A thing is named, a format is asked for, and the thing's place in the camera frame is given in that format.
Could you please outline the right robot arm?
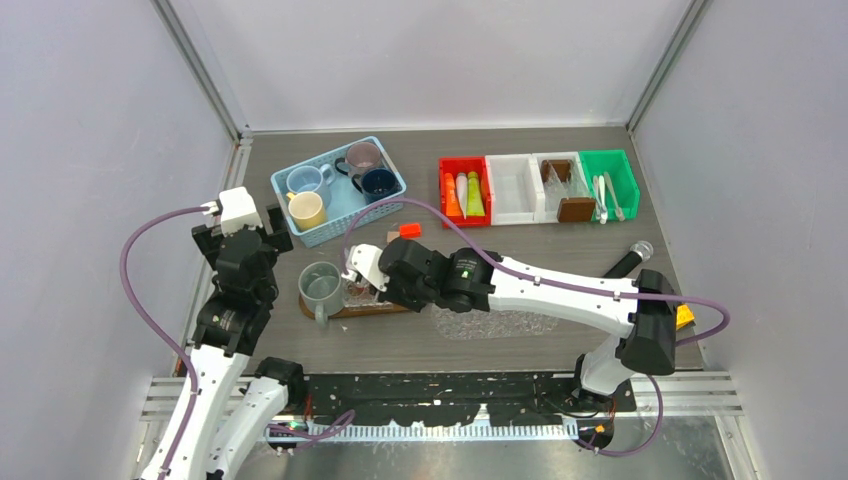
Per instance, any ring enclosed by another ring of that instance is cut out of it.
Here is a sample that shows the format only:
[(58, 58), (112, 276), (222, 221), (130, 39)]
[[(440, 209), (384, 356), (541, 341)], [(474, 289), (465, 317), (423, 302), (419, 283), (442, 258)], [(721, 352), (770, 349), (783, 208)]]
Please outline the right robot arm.
[(663, 275), (595, 278), (534, 267), (478, 247), (450, 255), (396, 239), (374, 262), (383, 299), (412, 311), (541, 314), (607, 333), (575, 365), (571, 397), (596, 410), (635, 374), (667, 376), (676, 367), (676, 312)]

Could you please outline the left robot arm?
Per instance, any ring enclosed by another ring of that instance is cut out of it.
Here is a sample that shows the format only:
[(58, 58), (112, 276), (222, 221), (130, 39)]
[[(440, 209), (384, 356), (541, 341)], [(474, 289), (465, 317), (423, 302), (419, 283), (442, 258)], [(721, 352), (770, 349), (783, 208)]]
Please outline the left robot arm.
[(232, 479), (278, 413), (307, 398), (302, 365), (260, 362), (242, 400), (225, 412), (279, 295), (273, 273), (292, 241), (278, 206), (261, 216), (252, 200), (216, 200), (200, 212), (218, 219), (192, 230), (213, 268), (214, 292), (201, 308), (190, 349), (176, 352), (187, 378), (143, 479)]

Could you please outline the grey-green mug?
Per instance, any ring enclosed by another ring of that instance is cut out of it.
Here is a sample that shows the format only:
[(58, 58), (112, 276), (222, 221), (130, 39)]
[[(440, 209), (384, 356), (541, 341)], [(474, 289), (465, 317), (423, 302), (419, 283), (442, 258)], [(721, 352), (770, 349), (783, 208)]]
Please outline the grey-green mug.
[(329, 318), (345, 308), (343, 279), (336, 265), (320, 261), (305, 267), (297, 282), (300, 298), (315, 321), (326, 326)]

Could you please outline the clear textured acrylic holder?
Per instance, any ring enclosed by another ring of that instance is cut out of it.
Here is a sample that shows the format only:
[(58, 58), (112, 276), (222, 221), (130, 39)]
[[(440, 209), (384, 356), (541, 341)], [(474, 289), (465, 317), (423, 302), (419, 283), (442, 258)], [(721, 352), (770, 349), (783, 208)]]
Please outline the clear textured acrylic holder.
[(350, 311), (381, 311), (381, 310), (391, 310), (392, 304), (390, 302), (384, 302), (379, 300), (380, 291), (370, 284), (366, 284), (369, 286), (369, 291), (365, 295), (361, 295), (358, 297), (353, 297), (347, 292), (348, 284), (352, 283), (349, 280), (343, 280), (343, 299), (344, 306), (347, 310)]

